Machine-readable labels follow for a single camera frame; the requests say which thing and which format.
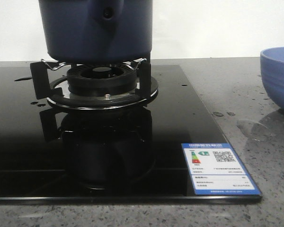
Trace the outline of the dark blue cooking pot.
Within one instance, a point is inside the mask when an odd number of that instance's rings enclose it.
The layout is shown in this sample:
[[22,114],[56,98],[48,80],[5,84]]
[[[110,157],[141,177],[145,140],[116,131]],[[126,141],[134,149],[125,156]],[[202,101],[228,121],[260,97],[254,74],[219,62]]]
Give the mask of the dark blue cooking pot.
[[41,0],[39,8],[57,61],[119,63],[151,53],[151,0]]

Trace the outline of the blue plastic bowl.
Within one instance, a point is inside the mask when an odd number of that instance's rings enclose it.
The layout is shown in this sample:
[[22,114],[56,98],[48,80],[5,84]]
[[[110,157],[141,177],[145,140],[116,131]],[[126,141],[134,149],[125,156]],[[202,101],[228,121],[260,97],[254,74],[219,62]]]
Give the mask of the blue plastic bowl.
[[260,71],[268,97],[284,111],[284,47],[263,50]]

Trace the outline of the black right pot support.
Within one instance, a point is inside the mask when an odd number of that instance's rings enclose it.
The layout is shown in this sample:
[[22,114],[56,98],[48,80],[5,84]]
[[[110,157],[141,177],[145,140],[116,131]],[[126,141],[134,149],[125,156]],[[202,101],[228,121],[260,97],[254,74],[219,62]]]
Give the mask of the black right pot support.
[[[139,69],[140,67],[146,67],[151,69],[151,64],[146,58],[137,59],[135,61],[122,62],[121,64],[129,65],[131,68]],[[51,88],[51,82],[64,78],[67,76],[67,71],[71,68],[80,66],[81,64],[66,63],[66,62],[47,62],[41,60],[39,62],[33,62],[30,65],[31,75],[33,79],[35,95],[37,99],[49,98],[52,95],[62,93],[61,90]]]

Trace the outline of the right gas burner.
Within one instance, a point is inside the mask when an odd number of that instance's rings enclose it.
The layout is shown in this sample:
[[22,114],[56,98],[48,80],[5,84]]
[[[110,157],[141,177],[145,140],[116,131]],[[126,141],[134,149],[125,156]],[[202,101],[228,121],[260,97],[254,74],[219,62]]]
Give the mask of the right gas burner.
[[47,99],[66,109],[104,110],[151,102],[158,94],[158,83],[150,68],[126,64],[80,65],[67,76],[51,82],[62,91]]

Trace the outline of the black glass gas stove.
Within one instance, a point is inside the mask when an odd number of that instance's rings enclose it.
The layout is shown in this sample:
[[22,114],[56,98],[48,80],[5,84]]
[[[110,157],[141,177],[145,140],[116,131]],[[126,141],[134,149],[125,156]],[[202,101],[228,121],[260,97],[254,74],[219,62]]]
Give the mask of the black glass gas stove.
[[196,195],[183,143],[228,143],[177,65],[153,66],[147,106],[65,112],[36,100],[28,66],[0,67],[0,204],[254,203]]

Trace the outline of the blue energy label sticker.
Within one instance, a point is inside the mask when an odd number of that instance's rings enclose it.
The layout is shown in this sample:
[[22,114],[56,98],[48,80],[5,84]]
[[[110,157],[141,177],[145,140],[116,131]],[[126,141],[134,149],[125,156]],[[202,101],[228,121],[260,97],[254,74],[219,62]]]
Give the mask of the blue energy label sticker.
[[261,195],[229,143],[183,143],[182,150],[196,195]]

